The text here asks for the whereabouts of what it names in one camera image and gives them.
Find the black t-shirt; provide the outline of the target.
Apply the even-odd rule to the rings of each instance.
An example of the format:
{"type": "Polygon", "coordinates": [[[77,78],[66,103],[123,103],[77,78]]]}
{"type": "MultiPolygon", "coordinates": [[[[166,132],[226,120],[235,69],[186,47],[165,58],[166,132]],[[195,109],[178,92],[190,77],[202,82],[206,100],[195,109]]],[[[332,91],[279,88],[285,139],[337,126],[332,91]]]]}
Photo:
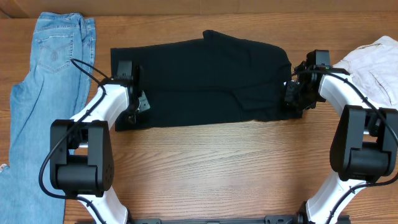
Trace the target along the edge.
{"type": "Polygon", "coordinates": [[[302,117],[283,107],[291,64],[275,45],[206,30],[201,39],[113,48],[113,75],[122,61],[131,62],[149,109],[120,119],[118,131],[302,117]]]}

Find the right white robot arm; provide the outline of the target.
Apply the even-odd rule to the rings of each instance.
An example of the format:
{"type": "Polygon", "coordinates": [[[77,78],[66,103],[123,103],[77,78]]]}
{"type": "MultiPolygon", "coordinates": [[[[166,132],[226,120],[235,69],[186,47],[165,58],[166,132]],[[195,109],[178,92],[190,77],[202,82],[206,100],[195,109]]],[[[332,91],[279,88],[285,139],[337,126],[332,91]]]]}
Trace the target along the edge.
{"type": "Polygon", "coordinates": [[[283,106],[303,112],[328,101],[340,115],[330,147],[331,172],[295,215],[266,217],[266,223],[350,223],[345,207],[370,187],[389,185],[397,157],[397,110],[373,103],[351,75],[330,63],[327,50],[309,52],[285,83],[283,106]]]}

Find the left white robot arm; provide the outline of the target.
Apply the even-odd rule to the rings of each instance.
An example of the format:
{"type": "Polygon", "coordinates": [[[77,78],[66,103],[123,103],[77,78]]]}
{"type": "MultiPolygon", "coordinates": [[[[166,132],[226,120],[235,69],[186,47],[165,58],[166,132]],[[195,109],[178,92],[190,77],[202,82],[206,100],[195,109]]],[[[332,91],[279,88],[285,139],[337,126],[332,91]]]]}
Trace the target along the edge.
{"type": "Polygon", "coordinates": [[[116,73],[98,83],[95,97],[70,119],[50,128],[50,152],[42,167],[50,169],[52,187],[63,198],[82,203],[95,223],[132,223],[128,208],[113,189],[114,159],[109,130],[136,123],[149,103],[139,89],[139,66],[118,62],[116,73]]]}

